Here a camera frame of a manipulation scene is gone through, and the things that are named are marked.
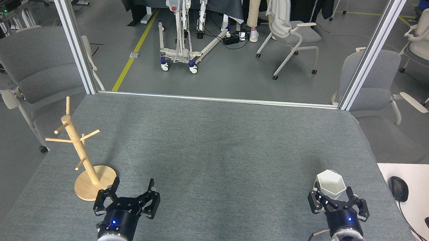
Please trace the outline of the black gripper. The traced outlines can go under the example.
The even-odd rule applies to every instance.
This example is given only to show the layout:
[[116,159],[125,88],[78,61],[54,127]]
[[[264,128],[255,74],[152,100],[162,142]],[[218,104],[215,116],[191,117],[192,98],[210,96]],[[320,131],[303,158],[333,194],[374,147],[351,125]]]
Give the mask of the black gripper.
[[[318,214],[323,210],[326,211],[325,216],[331,237],[337,231],[347,228],[354,229],[361,236],[364,235],[359,219],[365,222],[369,218],[366,200],[355,195],[350,186],[346,188],[346,196],[348,201],[343,205],[343,209],[333,212],[326,211],[329,207],[332,207],[332,201],[321,192],[321,186],[318,181],[315,181],[312,190],[307,196],[312,214]],[[358,213],[353,209],[354,205],[357,207]]]
[[133,241],[140,216],[146,214],[148,219],[155,218],[161,198],[156,191],[154,179],[150,179],[148,190],[136,198],[135,206],[109,204],[105,207],[104,201],[107,198],[113,203],[118,199],[116,191],[119,184],[120,178],[115,177],[111,185],[99,190],[96,195],[94,214],[106,214],[103,221],[97,224],[98,241]]

